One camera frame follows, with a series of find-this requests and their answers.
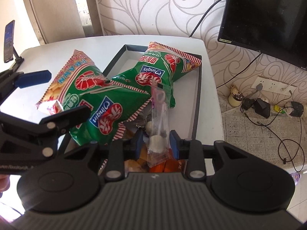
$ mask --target white cable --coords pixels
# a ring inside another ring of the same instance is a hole
[[[289,84],[288,86],[286,86],[285,88],[281,88],[282,91],[286,90],[290,85],[292,85],[294,82],[297,81],[297,79],[300,77],[300,75],[303,73],[303,70],[301,70],[301,72],[298,74],[298,76],[296,77],[296,79],[294,81],[291,82],[291,84]]]

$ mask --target black circular cover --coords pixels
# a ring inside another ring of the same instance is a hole
[[[286,209],[295,186],[286,171],[258,158],[241,158],[227,162],[218,170],[211,188],[232,208],[264,213]]]
[[[20,178],[18,195],[26,209],[62,213],[92,200],[100,189],[97,175],[82,161],[53,160]]]

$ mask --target blue logo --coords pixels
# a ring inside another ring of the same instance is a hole
[[[109,99],[107,96],[104,97],[102,100],[98,110],[92,115],[90,118],[90,122],[92,125],[94,125],[96,128],[98,128],[98,121],[99,118],[113,105],[113,101]]]
[[[140,73],[154,73],[155,75],[159,76],[160,78],[163,76],[165,71],[160,70],[158,68],[155,67],[149,67],[146,65],[143,65],[141,68]]]

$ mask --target phone screen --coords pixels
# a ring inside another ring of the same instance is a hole
[[[4,63],[13,60],[13,36],[14,36],[15,20],[12,20],[5,27],[4,32]]]

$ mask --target open box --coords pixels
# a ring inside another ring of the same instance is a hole
[[[145,46],[124,45],[103,71],[108,79],[133,68],[147,50]],[[199,59],[201,55],[192,54]],[[169,129],[183,138],[195,138],[201,92],[201,67],[174,82],[176,106],[169,110]]]

